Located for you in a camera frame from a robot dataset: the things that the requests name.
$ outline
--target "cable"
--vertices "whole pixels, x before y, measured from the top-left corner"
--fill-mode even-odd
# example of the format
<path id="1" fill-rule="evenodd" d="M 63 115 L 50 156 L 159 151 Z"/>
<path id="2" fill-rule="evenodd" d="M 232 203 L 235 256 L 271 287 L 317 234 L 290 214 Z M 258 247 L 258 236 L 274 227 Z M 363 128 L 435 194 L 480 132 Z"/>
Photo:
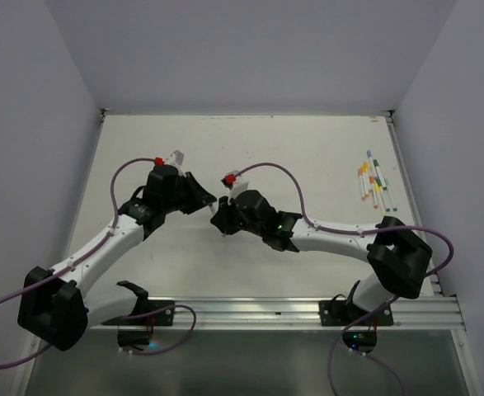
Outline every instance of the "cable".
<path id="1" fill-rule="evenodd" d="M 128 167 L 132 163 L 138 163 L 138 162 L 151 162 L 152 163 L 153 159 L 152 158 L 132 159 L 132 160 L 128 161 L 127 163 L 124 163 L 123 165 L 121 165 L 119 167 L 119 169 L 117 169 L 117 171 L 114 173 L 113 177 L 111 178 L 110 198 L 111 198 L 111 205 L 113 207 L 113 214 L 114 214 L 114 217 L 113 217 L 113 220 L 112 220 L 112 223 L 111 223 L 112 229 L 115 229 L 115 226 L 117 225 L 117 221 L 119 220 L 119 208 L 117 207 L 117 199 L 115 198 L 115 180 L 117 179 L 117 177 L 119 176 L 119 174 L 122 172 L 123 169 L 125 169 L 126 167 Z M 79 265 L 80 263 L 82 263 L 83 261 L 85 261 L 86 259 L 91 257 L 93 254 L 95 254 L 95 252 L 97 252 L 108 241 L 108 239 L 110 239 L 110 237 L 111 237 L 111 234 L 107 233 L 101 239 L 101 241 L 99 241 L 99 243 L 97 245 L 92 247 L 89 251 L 87 251 L 82 256 L 80 256 L 77 260 L 75 260 L 73 262 L 73 267 Z M 46 285 L 47 283 L 49 283 L 52 280 L 62 276 L 63 274 L 65 274 L 68 271 L 71 271 L 71 268 L 69 266 L 66 266 L 63 270 L 55 272 L 52 276 L 50 276 L 48 278 L 45 278 L 45 279 L 43 279 L 39 282 L 36 282 L 31 286 L 24 287 L 23 289 L 13 291 L 11 294 L 5 295 L 2 298 L 0 298 L 0 304 L 3 304 L 5 302 L 9 301 L 10 299 L 14 299 L 14 298 L 18 297 L 19 295 L 24 295 L 25 293 L 29 293 L 30 291 L 35 290 L 35 289 L 41 287 L 42 285 Z M 26 357 L 24 357 L 24 358 L 22 358 L 18 361 L 13 361 L 13 362 L 10 362 L 10 363 L 3 363 L 3 364 L 0 365 L 0 370 L 11 369 L 12 367 L 16 367 L 18 365 L 23 365 L 27 361 L 30 361 L 31 359 L 35 359 L 37 356 L 40 356 L 41 354 L 43 354 L 45 351 L 48 351 L 50 348 L 51 348 L 51 345 L 48 344 L 48 345 L 45 345 L 42 348 L 40 348 L 37 352 L 33 353 L 32 355 L 26 356 Z"/>
<path id="2" fill-rule="evenodd" d="M 234 176 L 235 177 L 241 176 L 243 173 L 248 172 L 248 171 L 255 169 L 257 167 L 275 167 L 275 168 L 281 170 L 282 172 L 284 172 L 285 174 L 287 174 L 289 176 L 289 178 L 293 181 L 293 184 L 297 188 L 298 198 L 300 199 L 300 210 L 302 212 L 303 219 L 311 227 L 316 228 L 316 225 L 308 218 L 308 214 L 306 213 L 306 205 L 305 205 L 305 202 L 304 202 L 304 197 L 303 197 L 302 189 L 300 188 L 300 184 L 298 183 L 298 181 L 295 178 L 295 176 L 293 175 L 293 173 L 291 173 L 285 167 L 283 167 L 283 166 L 281 166 L 277 163 L 255 163 L 254 165 L 246 167 L 246 168 L 242 169 L 240 172 L 237 172 Z M 320 229 L 321 231 L 326 231 L 328 233 L 337 233 L 337 234 L 340 234 L 340 235 L 354 235 L 354 236 L 355 235 L 361 235 L 361 234 L 362 235 L 371 235 L 371 234 L 375 234 L 375 233 L 389 233 L 389 232 L 392 232 L 392 231 L 405 231 L 405 230 L 422 231 L 422 232 L 425 232 L 425 233 L 431 233 L 431 234 L 435 235 L 436 237 L 442 239 L 447 244 L 447 246 L 449 247 L 449 254 L 447 255 L 447 257 L 445 258 L 445 260 L 441 264 L 439 264 L 434 269 L 428 271 L 425 274 L 425 276 L 431 276 L 431 275 L 437 273 L 438 271 L 442 270 L 443 268 L 445 268 L 452 261 L 452 258 L 454 256 L 454 245 L 444 234 L 436 231 L 435 229 L 430 229 L 428 227 L 422 227 L 420 225 L 398 225 L 398 226 L 394 226 L 394 227 L 385 227 L 385 228 L 382 228 L 382 229 L 369 229 L 369 230 L 366 230 L 366 231 L 362 231 L 361 233 L 358 233 L 357 231 L 349 231 L 349 230 L 344 230 L 344 229 L 332 229 L 330 227 L 322 227 L 322 226 L 318 226 L 318 229 Z M 332 376 L 332 373 L 331 373 L 331 361 L 333 360 L 333 355 L 335 353 L 336 346 L 337 346 L 339 340 L 341 339 L 341 336 L 345 332 L 350 330 L 350 328 L 356 326 L 358 323 L 365 322 L 366 320 L 372 318 L 373 316 L 375 316 L 379 312 L 384 311 L 386 308 L 388 308 L 390 306 L 391 303 L 395 302 L 397 300 L 397 298 L 398 297 L 394 297 L 394 298 L 390 299 L 386 303 L 381 304 L 376 309 L 368 312 L 367 314 L 358 318 L 354 322 L 350 323 L 348 326 L 346 326 L 345 328 L 343 328 L 339 332 L 335 341 L 331 344 L 330 352 L 329 352 L 328 358 L 327 358 L 327 377 L 330 381 L 331 390 L 333 391 L 335 396 L 338 396 L 339 393 L 337 392 L 335 383 L 333 381 L 333 376 Z M 379 360 L 379 358 L 376 358 L 376 357 L 373 357 L 373 356 L 368 356 L 368 358 L 378 362 L 380 365 L 384 366 L 387 370 L 389 370 L 392 374 L 394 374 L 397 382 L 401 386 L 402 394 L 407 395 L 405 386 L 402 383 L 401 378 L 397 375 L 397 373 L 390 366 L 388 366 L 383 361 Z"/>
<path id="3" fill-rule="evenodd" d="M 192 319 L 192 325 L 190 326 L 190 328 L 186 332 L 185 336 L 183 336 L 181 338 L 181 340 L 179 340 L 178 342 L 175 342 L 174 344 L 172 344 L 170 346 L 167 346 L 166 348 L 160 349 L 158 351 L 152 351 L 152 352 L 131 351 L 133 355 L 138 355 L 138 356 L 155 356 L 155 355 L 161 355 L 162 353 L 165 353 L 165 352 L 171 351 L 172 349 L 177 348 L 178 346 L 180 346 L 181 344 L 185 343 L 190 338 L 190 335 L 194 331 L 194 327 L 195 327 L 195 323 L 196 323 L 196 320 L 197 320 L 197 316 L 195 314 L 195 311 L 191 307 L 189 307 L 188 305 L 184 305 L 184 304 L 174 304 L 174 305 L 168 305 L 167 307 L 163 307 L 163 308 L 160 308 L 160 309 L 156 309 L 155 311 L 151 311 L 151 312 L 148 312 L 148 313 L 140 313 L 138 315 L 132 315 L 132 316 L 124 316 L 124 317 L 122 317 L 122 319 L 141 319 L 141 318 L 148 318 L 150 316 L 153 316 L 153 315 L 156 315 L 156 314 L 160 314 L 161 312 L 164 312 L 167 309 L 176 309 L 176 308 L 184 308 L 184 309 L 190 311 L 190 313 L 192 314 L 192 317 L 193 317 L 193 319 Z"/>

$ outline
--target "white table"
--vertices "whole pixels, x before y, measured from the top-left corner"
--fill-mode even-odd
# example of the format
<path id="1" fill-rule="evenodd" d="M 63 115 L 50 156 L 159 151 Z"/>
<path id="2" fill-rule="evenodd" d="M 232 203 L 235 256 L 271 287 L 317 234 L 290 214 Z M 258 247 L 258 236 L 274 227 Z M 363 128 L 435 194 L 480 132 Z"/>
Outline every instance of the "white table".
<path id="1" fill-rule="evenodd" d="M 70 252 L 93 238 L 111 218 L 110 178 L 125 161 L 166 157 L 179 149 L 184 169 L 209 192 L 227 193 L 226 172 L 262 161 L 286 166 L 300 181 L 308 215 L 340 223 L 381 220 L 371 200 L 359 198 L 357 168 L 370 149 L 396 196 L 396 216 L 414 224 L 388 126 L 367 116 L 109 115 L 96 150 Z M 116 184 L 119 203 L 146 182 L 151 164 L 124 170 Z M 299 212 L 285 174 L 259 168 L 247 174 L 277 210 Z M 141 285 L 152 296 L 315 297 L 347 294 L 371 268 L 322 252 L 276 252 L 249 233 L 222 238 L 210 212 L 175 213 L 149 239 L 124 255 L 93 287 L 117 281 Z M 430 281 L 422 295 L 433 295 Z"/>

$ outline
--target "purple cable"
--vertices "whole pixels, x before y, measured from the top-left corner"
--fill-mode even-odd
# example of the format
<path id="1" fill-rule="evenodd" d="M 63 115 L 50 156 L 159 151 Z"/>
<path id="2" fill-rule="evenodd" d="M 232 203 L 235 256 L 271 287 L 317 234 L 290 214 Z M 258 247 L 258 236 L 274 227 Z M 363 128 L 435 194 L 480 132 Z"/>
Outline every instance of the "purple cable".
<path id="1" fill-rule="evenodd" d="M 298 180 L 295 178 L 293 173 L 291 173 L 285 167 L 283 167 L 283 166 L 281 166 L 277 163 L 255 163 L 254 165 L 251 165 L 250 167 L 246 167 L 246 168 L 242 169 L 240 172 L 236 173 L 234 176 L 241 176 L 243 173 L 248 172 L 248 171 L 255 169 L 257 167 L 276 167 L 277 169 L 279 169 L 280 171 L 284 172 L 285 174 L 287 174 L 289 176 L 289 178 L 293 181 L 293 184 L 297 188 L 298 198 L 300 199 L 300 211 L 302 212 L 303 219 L 311 227 L 316 228 L 315 224 L 308 218 L 308 214 L 306 213 L 306 205 L 305 205 L 305 202 L 304 202 L 302 189 L 300 188 L 300 184 L 298 183 Z M 447 244 L 447 246 L 449 247 L 449 254 L 447 255 L 447 257 L 445 258 L 445 260 L 441 264 L 439 264 L 434 269 L 428 271 L 425 274 L 425 276 L 433 275 L 436 272 L 440 271 L 441 269 L 445 268 L 451 262 L 451 260 L 453 259 L 453 256 L 454 256 L 454 245 L 452 244 L 452 242 L 450 242 L 450 240 L 444 234 L 436 231 L 435 229 L 429 229 L 428 227 L 422 227 L 420 225 L 398 225 L 398 226 L 394 226 L 394 227 L 385 227 L 385 228 L 382 228 L 382 229 L 368 229 L 368 230 L 362 231 L 361 233 L 359 233 L 357 231 L 349 231 L 349 230 L 344 230 L 344 229 L 332 229 L 330 227 L 322 227 L 322 226 L 319 226 L 318 229 L 320 229 L 321 231 L 326 231 L 328 233 L 337 233 L 337 234 L 340 234 L 340 235 L 354 235 L 354 236 L 355 235 L 361 235 L 361 234 L 362 235 L 371 235 L 371 234 L 375 234 L 375 233 L 389 233 L 389 232 L 392 232 L 392 231 L 405 231 L 405 230 L 422 231 L 424 233 L 431 233 L 431 234 L 435 235 L 436 237 L 441 238 Z M 333 391 L 335 396 L 338 396 L 339 393 L 337 392 L 335 383 L 333 381 L 333 376 L 331 374 L 331 362 L 333 360 L 333 355 L 335 354 L 336 346 L 337 346 L 339 340 L 341 339 L 341 336 L 345 332 L 350 330 L 350 328 L 352 328 L 352 327 L 356 326 L 357 324 L 362 323 L 362 322 L 372 318 L 373 316 L 375 316 L 379 312 L 384 311 L 386 308 L 388 308 L 388 306 L 390 306 L 391 303 L 395 302 L 397 300 L 397 298 L 398 297 L 396 296 L 396 297 L 390 299 L 386 303 L 381 304 L 379 307 L 377 307 L 373 311 L 368 312 L 367 314 L 358 318 L 354 322 L 350 323 L 348 326 L 346 326 L 345 328 L 343 328 L 339 332 L 335 341 L 333 341 L 333 343 L 331 344 L 330 352 L 329 352 L 328 357 L 327 357 L 327 377 L 330 381 L 331 390 Z M 378 362 L 380 365 L 382 365 L 387 370 L 389 370 L 396 377 L 397 382 L 401 386 L 402 394 L 405 395 L 405 396 L 407 395 L 405 386 L 402 383 L 401 378 L 399 377 L 399 375 L 397 375 L 397 373 L 389 365 L 387 365 L 386 363 L 384 363 L 383 361 L 381 361 L 377 357 L 374 357 L 374 356 L 367 356 L 367 357 L 369 359 L 373 360 L 373 361 Z"/>
<path id="2" fill-rule="evenodd" d="M 117 171 L 115 172 L 113 177 L 111 178 L 110 197 L 111 197 L 111 204 L 113 206 L 113 213 L 114 213 L 114 217 L 113 217 L 113 221 L 111 223 L 111 227 L 113 229 L 115 228 L 115 226 L 117 225 L 117 221 L 119 220 L 119 208 L 117 207 L 117 200 L 115 199 L 115 180 L 117 179 L 117 176 L 119 176 L 119 174 L 122 172 L 123 169 L 125 169 L 126 167 L 128 167 L 132 163 L 138 163 L 138 162 L 142 162 L 142 161 L 153 162 L 153 159 L 151 159 L 151 158 L 132 159 L 132 160 L 128 161 L 127 163 L 124 163 L 123 165 L 121 165 L 119 167 L 119 169 L 117 169 Z M 77 266 L 78 264 L 80 264 L 81 262 L 86 260 L 87 258 L 91 257 L 96 251 L 98 251 L 108 241 L 108 239 L 110 239 L 110 236 L 111 236 L 111 234 L 107 233 L 104 236 L 104 238 L 102 238 L 101 241 L 97 245 L 92 247 L 89 251 L 87 251 L 82 256 L 80 256 L 77 260 L 75 260 L 73 262 L 73 267 Z M 71 268 L 69 268 L 67 266 L 63 270 L 54 273 L 52 276 L 45 278 L 45 279 L 41 280 L 40 282 L 36 282 L 31 286 L 24 287 L 23 289 L 13 291 L 11 294 L 0 298 L 0 304 L 3 304 L 5 302 L 9 301 L 10 299 L 14 299 L 14 298 L 18 297 L 19 295 L 24 295 L 25 293 L 29 293 L 30 291 L 37 289 L 37 288 L 41 287 L 42 285 L 45 285 L 45 284 L 51 282 L 53 279 L 56 279 L 56 278 L 62 276 L 63 274 L 65 274 L 68 271 L 71 271 Z M 37 352 L 33 353 L 32 355 L 24 357 L 24 358 L 22 358 L 18 361 L 13 361 L 11 363 L 3 363 L 3 364 L 0 365 L 0 370 L 11 369 L 12 367 L 16 367 L 18 365 L 23 365 L 27 361 L 35 359 L 37 356 L 40 356 L 41 354 L 43 354 L 45 351 L 48 351 L 50 348 L 51 348 L 51 345 L 48 344 L 48 345 L 45 345 L 42 348 L 40 348 Z"/>
<path id="3" fill-rule="evenodd" d="M 181 340 L 179 340 L 178 342 L 176 342 L 176 343 L 174 343 L 174 344 L 172 344 L 170 346 L 167 346 L 166 348 L 160 349 L 158 351 L 152 351 L 152 352 L 132 351 L 132 354 L 133 355 L 139 355 L 139 356 L 155 356 L 155 355 L 161 355 L 162 353 L 165 353 L 165 352 L 171 351 L 172 349 L 177 348 L 178 346 L 180 346 L 181 344 L 185 343 L 189 339 L 190 335 L 194 331 L 195 322 L 197 320 L 197 317 L 196 317 L 195 311 L 191 307 L 189 307 L 188 305 L 184 305 L 184 304 L 168 305 L 167 307 L 163 307 L 163 308 L 160 308 L 160 309 L 156 309 L 155 311 L 151 311 L 151 312 L 148 312 L 148 313 L 141 313 L 139 315 L 131 315 L 131 316 L 124 316 L 123 317 L 123 318 L 126 318 L 126 319 L 148 318 L 150 316 L 153 316 L 153 315 L 159 314 L 161 312 L 164 312 L 167 309 L 175 309 L 175 308 L 184 308 L 184 309 L 187 309 L 187 310 L 190 311 L 190 313 L 193 316 L 192 325 L 190 326 L 190 328 L 186 332 L 185 336 L 183 336 L 183 338 Z"/>

